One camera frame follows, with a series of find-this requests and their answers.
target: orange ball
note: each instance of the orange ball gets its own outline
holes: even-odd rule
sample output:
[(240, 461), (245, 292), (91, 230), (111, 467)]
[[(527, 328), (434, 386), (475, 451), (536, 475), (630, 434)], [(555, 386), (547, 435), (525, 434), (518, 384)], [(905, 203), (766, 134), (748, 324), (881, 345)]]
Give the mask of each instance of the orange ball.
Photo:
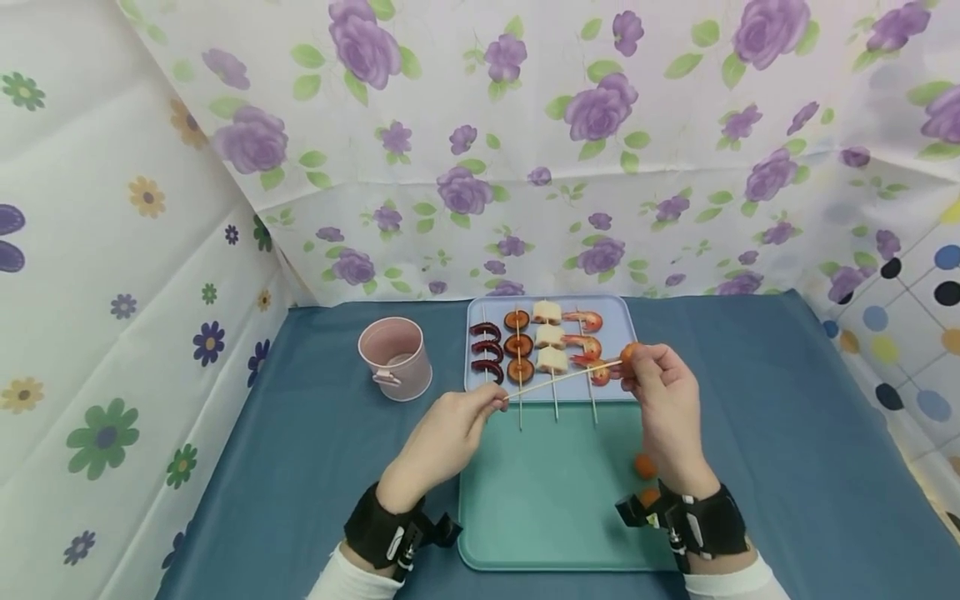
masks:
[(634, 470), (644, 481), (650, 481), (657, 477), (657, 467), (654, 465), (649, 454), (637, 454), (634, 458)]

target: right hand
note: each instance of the right hand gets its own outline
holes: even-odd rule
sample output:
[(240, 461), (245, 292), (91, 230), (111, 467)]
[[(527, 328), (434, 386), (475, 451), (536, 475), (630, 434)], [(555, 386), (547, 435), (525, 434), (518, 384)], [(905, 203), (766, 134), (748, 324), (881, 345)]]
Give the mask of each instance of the right hand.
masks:
[(671, 491), (706, 498), (720, 482), (704, 457), (700, 435), (700, 386), (670, 346), (643, 345), (631, 356), (634, 377), (624, 390), (640, 402), (643, 450)]

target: cup handle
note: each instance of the cup handle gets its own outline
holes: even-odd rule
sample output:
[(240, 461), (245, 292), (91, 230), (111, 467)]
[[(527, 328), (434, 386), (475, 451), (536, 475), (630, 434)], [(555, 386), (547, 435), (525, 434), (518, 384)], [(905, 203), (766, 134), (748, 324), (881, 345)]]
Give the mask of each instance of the cup handle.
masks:
[(373, 381), (380, 385), (388, 385), (392, 388), (395, 388), (400, 385), (400, 380), (397, 379), (393, 373), (381, 369), (373, 374)]

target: shrimp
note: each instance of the shrimp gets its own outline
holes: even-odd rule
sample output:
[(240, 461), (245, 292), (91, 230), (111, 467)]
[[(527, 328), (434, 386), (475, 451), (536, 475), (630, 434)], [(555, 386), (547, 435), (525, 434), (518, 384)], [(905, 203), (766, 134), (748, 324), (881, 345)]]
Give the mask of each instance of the shrimp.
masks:
[(592, 310), (580, 310), (572, 313), (563, 313), (564, 321), (579, 321), (584, 333), (596, 333), (603, 326), (603, 317)]

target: green tray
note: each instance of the green tray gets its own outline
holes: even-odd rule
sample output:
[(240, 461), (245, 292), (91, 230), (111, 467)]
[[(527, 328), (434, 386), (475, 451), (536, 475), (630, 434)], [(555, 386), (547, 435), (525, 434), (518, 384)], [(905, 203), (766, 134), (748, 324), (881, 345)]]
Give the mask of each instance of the green tray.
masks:
[(630, 529), (614, 504), (645, 483), (636, 402), (523, 407), (493, 415), (460, 476), (460, 556), (481, 571), (675, 571), (666, 536)]

